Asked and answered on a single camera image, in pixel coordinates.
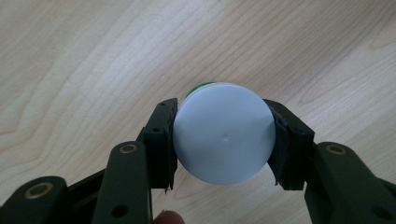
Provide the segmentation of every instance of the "wooden table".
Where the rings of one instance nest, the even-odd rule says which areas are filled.
[[[284,104],[396,183],[394,1],[2,1],[0,40],[0,204],[33,178],[105,168],[157,103],[207,81]],[[310,222],[267,165],[231,186],[180,165],[175,185],[153,191],[154,215]]]

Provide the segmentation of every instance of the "finger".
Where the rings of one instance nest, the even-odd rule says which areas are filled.
[[[185,224],[185,222],[178,213],[163,211],[154,219],[154,224]]]

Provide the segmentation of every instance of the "black plastic part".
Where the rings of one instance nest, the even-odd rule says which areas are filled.
[[[152,223],[146,148],[125,142],[111,151],[92,223]]]
[[[264,100],[276,125],[276,141],[268,164],[284,190],[302,190],[305,165],[313,153],[314,131],[278,102]]]
[[[177,113],[177,99],[160,102],[137,137],[148,153],[149,185],[151,189],[172,189],[177,169],[177,155],[173,146],[173,123]]]
[[[90,175],[69,187],[72,209],[66,223],[91,223],[105,170]]]
[[[376,178],[353,150],[320,143],[314,165],[323,185],[308,181],[305,199],[313,223],[396,222],[393,184]]]
[[[1,208],[0,223],[63,223],[69,209],[65,181],[43,176],[15,190]]]

